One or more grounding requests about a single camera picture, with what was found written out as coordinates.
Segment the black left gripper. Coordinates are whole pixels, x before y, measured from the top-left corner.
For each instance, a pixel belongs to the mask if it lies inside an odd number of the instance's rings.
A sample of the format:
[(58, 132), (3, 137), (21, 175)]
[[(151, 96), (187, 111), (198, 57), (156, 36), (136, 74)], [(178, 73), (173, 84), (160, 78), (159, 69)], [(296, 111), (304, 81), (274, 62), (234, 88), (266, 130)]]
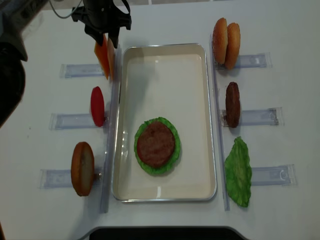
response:
[(118, 48), (120, 28), (131, 29), (132, 18), (129, 3), (122, 0), (128, 13), (122, 12), (113, 0), (84, 0), (84, 6), (78, 7), (72, 14), (74, 22), (85, 24), (84, 31), (91, 36), (99, 46), (104, 43), (104, 34), (97, 30), (110, 30), (108, 38), (113, 47)]

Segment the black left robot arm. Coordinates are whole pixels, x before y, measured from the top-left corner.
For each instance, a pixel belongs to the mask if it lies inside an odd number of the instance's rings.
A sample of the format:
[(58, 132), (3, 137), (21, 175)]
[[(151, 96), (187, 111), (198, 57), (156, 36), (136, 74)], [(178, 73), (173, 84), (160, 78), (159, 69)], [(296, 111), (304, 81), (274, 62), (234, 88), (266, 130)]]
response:
[[(22, 31), (48, 3), (46, 0), (2, 0), (0, 2), (0, 123), (4, 124), (22, 100), (26, 74), (22, 62), (28, 60)], [(99, 46), (108, 34), (118, 47), (121, 27), (131, 29), (130, 6), (124, 13), (112, 0), (82, 0), (69, 14), (74, 22), (84, 23), (84, 31)]]

